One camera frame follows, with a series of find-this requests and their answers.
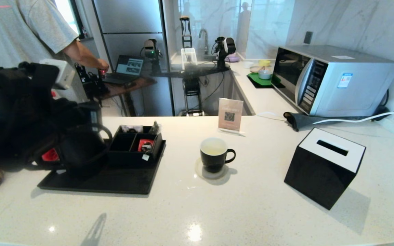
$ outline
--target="wooden desk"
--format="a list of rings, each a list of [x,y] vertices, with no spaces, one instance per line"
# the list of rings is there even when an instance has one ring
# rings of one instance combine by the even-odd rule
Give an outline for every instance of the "wooden desk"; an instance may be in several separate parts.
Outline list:
[[[105,100],[108,98],[112,98],[114,96],[119,96],[121,104],[127,105],[127,109],[129,111],[129,115],[131,117],[136,116],[136,110],[133,105],[133,100],[130,96],[130,92],[156,84],[157,81],[152,78],[140,77],[132,82],[130,87],[120,84],[109,84],[104,83],[105,86],[109,89],[109,93],[103,94],[99,99]]]

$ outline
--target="laptop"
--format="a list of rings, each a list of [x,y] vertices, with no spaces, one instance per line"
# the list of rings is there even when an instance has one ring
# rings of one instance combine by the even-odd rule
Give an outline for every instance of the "laptop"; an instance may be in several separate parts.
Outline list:
[[[112,84],[127,84],[141,75],[144,58],[140,56],[119,55],[114,73],[106,73],[103,82]]]

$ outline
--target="backsplash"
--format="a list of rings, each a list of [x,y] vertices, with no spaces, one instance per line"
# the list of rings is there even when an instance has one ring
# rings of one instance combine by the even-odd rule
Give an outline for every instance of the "backsplash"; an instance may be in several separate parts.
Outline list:
[[[295,0],[255,0],[250,17],[247,59],[276,58],[287,41]]]
[[[287,45],[328,44],[394,60],[394,0],[296,0]],[[394,82],[388,108],[394,110]],[[394,115],[387,119],[394,122]]]
[[[193,47],[205,47],[199,39],[202,28],[208,31],[209,51],[219,36],[232,37],[237,53],[247,59],[274,58],[277,47],[286,43],[295,0],[175,0],[174,25],[176,50],[182,48],[179,18],[191,18]]]

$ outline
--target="white cable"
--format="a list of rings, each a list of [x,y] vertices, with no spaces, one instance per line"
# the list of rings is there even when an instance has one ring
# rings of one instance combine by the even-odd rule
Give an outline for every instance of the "white cable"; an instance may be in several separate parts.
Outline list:
[[[286,120],[284,117],[282,117],[282,116],[280,116],[280,115],[278,115],[278,114],[275,114],[275,113],[273,113],[273,112],[261,112],[261,113],[259,113],[259,114],[256,114],[256,116],[261,116],[261,115],[264,115],[264,114],[271,114],[271,115],[274,115],[274,116],[276,116],[276,117],[279,117],[279,118],[281,118],[281,119]]]
[[[366,120],[371,120],[371,119],[375,119],[375,118],[378,118],[378,117],[381,117],[381,116],[391,115],[391,114],[394,114],[394,112],[382,113],[382,114],[374,115],[374,116],[367,117],[367,118],[364,118],[364,119],[361,119],[361,120],[328,119],[328,120],[321,120],[321,121],[314,122],[313,125],[315,125],[315,124],[320,124],[320,123],[325,123],[325,122],[333,122],[333,121],[350,122],[350,123],[360,123],[360,122],[363,122],[363,121],[366,121]]]
[[[283,118],[283,117],[281,117],[281,116],[279,116],[278,114],[275,114],[275,113],[273,113],[273,112],[262,112],[262,113],[257,114],[256,116],[263,115],[263,114],[272,114],[272,115],[274,115],[274,116]]]

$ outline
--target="refrigerator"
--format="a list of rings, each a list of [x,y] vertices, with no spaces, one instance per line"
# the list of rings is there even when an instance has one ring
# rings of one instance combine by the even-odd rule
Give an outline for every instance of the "refrigerator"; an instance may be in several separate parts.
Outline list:
[[[163,54],[162,72],[169,72],[166,29],[161,0],[92,0],[100,32],[113,71],[119,55],[139,56],[147,39],[156,39]],[[151,62],[144,61],[143,76],[149,77]],[[131,93],[136,113],[174,116],[171,79],[152,77],[155,85]]]

